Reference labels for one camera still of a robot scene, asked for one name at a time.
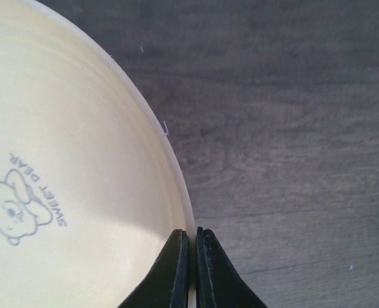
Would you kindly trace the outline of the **cream orange bear plate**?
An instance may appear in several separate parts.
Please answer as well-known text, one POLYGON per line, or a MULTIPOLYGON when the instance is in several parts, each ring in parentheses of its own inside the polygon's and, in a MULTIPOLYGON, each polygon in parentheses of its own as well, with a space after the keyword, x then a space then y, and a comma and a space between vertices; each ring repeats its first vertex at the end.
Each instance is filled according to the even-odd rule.
POLYGON ((116 61, 38 1, 0 1, 0 307, 117 307, 195 236, 162 125, 116 61))

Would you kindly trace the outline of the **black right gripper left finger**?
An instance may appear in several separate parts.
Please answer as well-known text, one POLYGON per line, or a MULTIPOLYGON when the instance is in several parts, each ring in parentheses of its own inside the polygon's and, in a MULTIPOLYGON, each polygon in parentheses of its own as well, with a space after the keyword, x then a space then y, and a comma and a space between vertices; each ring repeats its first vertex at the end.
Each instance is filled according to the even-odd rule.
POLYGON ((120 308, 186 308, 189 295, 189 237, 173 230, 142 282, 120 308))

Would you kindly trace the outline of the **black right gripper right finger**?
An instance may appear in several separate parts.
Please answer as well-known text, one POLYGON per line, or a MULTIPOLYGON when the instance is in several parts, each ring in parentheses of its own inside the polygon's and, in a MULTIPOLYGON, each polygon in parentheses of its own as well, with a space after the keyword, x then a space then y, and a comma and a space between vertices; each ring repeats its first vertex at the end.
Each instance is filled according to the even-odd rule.
POLYGON ((196 306, 266 308, 241 279, 211 229, 196 234, 196 306))

